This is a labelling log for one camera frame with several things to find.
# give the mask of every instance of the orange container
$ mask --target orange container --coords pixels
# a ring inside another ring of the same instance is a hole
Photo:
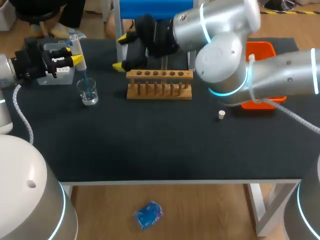
[[[249,55],[254,54],[255,60],[263,60],[266,58],[276,56],[274,47],[268,41],[248,41],[246,43],[246,61],[249,62]],[[279,97],[270,97],[270,100],[274,101],[277,104],[283,103],[287,97],[279,96]],[[260,104],[256,104],[253,101],[247,101],[241,104],[243,109],[275,109],[274,106],[262,102]]]

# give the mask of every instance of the black tablecloth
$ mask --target black tablecloth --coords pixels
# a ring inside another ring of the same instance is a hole
[[[293,39],[264,40],[277,54],[297,50]],[[73,85],[34,84],[18,94],[34,146],[62,182],[300,179],[318,158],[315,133],[278,110],[227,108],[197,77],[192,100],[127,100],[128,80],[111,67],[117,61],[114,41],[81,44],[88,75],[97,82],[97,105],[82,104],[79,75]],[[186,65],[185,54],[169,57],[168,69]],[[160,60],[151,60],[150,68],[159,69]],[[12,92],[4,92],[11,134],[27,140]],[[284,105],[320,126],[319,96],[289,97]],[[216,121],[219,110],[226,111],[222,121]]]

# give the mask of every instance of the yellow object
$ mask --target yellow object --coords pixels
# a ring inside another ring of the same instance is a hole
[[[73,66],[76,66],[77,64],[81,63],[84,60],[84,56],[82,56],[81,54],[71,56],[71,58],[72,58]]]
[[[114,63],[112,64],[112,67],[117,71],[125,72],[125,70],[122,68],[122,62]]]
[[[260,11],[260,14],[308,14],[308,15],[320,15],[320,11]]]
[[[124,35],[122,35],[121,37],[119,37],[119,38],[117,39],[117,41],[119,42],[119,41],[124,40],[124,39],[126,39],[126,38],[127,38],[127,34],[125,33]]]
[[[313,12],[313,11],[304,11],[304,13],[306,13],[306,14],[316,14],[316,13]]]

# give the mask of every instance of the white table leg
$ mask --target white table leg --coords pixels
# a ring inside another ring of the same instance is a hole
[[[268,201],[263,200],[260,185],[248,184],[251,205],[255,220],[255,231],[258,237],[266,237],[280,223],[286,203],[298,183],[275,184],[269,194]]]
[[[62,185],[65,193],[68,195],[69,198],[71,198],[71,194],[72,194],[72,185]]]

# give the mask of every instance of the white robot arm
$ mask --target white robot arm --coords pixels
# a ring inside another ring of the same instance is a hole
[[[201,49],[195,70],[228,106],[274,96],[318,94],[320,52],[281,54],[246,63],[248,35],[261,25],[256,0],[215,0],[173,19],[173,35],[185,51]]]

